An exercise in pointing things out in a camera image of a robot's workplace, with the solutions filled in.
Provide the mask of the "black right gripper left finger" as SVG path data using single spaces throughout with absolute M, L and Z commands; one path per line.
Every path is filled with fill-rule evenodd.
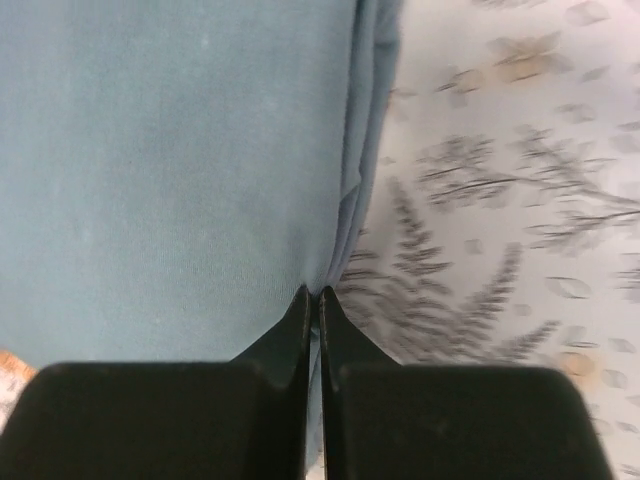
M 59 363 L 1 436 L 5 479 L 301 479 L 311 297 L 224 363 Z

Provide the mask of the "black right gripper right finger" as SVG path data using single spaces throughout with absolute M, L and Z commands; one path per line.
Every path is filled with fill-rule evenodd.
M 609 479 L 586 406 L 547 368 L 402 366 L 319 299 L 330 479 Z

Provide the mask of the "light blue t shirt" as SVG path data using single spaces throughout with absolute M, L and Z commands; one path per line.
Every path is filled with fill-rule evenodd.
M 5 1 L 1 362 L 224 363 L 368 208 L 398 1 Z

